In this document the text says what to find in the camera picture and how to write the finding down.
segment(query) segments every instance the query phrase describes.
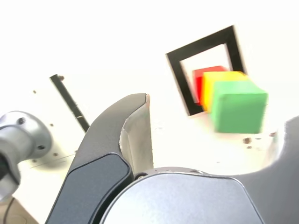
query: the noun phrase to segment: yellow cube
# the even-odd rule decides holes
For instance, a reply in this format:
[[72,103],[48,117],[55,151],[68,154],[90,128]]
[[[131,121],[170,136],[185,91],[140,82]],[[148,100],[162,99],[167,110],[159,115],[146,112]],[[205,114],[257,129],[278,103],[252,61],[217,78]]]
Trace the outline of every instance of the yellow cube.
[[219,81],[243,81],[248,80],[248,76],[240,71],[209,71],[203,73],[201,103],[203,109],[211,112],[213,102],[213,87]]

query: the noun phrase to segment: white background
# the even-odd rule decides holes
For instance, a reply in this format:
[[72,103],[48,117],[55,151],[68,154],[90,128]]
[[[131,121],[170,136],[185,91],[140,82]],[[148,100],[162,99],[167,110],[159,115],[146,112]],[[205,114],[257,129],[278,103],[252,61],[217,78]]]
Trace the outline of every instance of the white background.
[[[31,112],[55,140],[46,158],[22,163],[15,197],[44,223],[84,136],[49,80],[54,74],[65,77],[89,123],[128,94],[150,94],[156,167],[260,169],[269,132],[299,113],[296,9],[288,1],[0,1],[0,113]],[[270,94],[263,139],[252,149],[242,143],[247,135],[214,134],[204,113],[187,117],[165,57],[232,24],[249,76]],[[227,64],[212,51],[190,69]],[[42,165],[49,161],[57,164]]]

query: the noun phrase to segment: red cube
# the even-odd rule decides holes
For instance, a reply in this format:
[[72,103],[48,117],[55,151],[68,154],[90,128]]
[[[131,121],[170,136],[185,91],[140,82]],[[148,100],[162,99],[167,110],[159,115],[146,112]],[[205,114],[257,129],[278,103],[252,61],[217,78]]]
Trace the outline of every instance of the red cube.
[[193,71],[193,80],[194,80],[196,99],[198,105],[201,105],[200,99],[201,99],[203,73],[207,71],[227,71],[227,69],[222,66],[215,66],[215,67],[198,69]]

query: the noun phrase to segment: colored blocks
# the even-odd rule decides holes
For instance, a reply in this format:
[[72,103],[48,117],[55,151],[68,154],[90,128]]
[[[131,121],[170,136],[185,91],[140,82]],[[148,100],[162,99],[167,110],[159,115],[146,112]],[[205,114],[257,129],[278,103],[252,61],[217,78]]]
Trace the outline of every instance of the colored blocks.
[[215,67],[209,67],[209,68],[198,69],[193,71],[193,80],[195,85],[196,98],[198,100],[199,105],[202,105],[201,92],[202,92],[203,73],[208,71],[227,71],[227,69],[222,66],[215,66]]
[[214,83],[212,120],[221,133],[260,133],[268,94],[252,81]]
[[201,103],[205,111],[211,112],[214,83],[219,81],[245,81],[248,77],[239,71],[204,72],[202,80]]

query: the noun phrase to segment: green cube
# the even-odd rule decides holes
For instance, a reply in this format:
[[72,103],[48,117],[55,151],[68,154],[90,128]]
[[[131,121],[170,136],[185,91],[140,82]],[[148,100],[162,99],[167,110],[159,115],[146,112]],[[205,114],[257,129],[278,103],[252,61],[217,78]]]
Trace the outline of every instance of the green cube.
[[212,120],[221,133],[260,133],[268,93],[252,81],[215,82]]

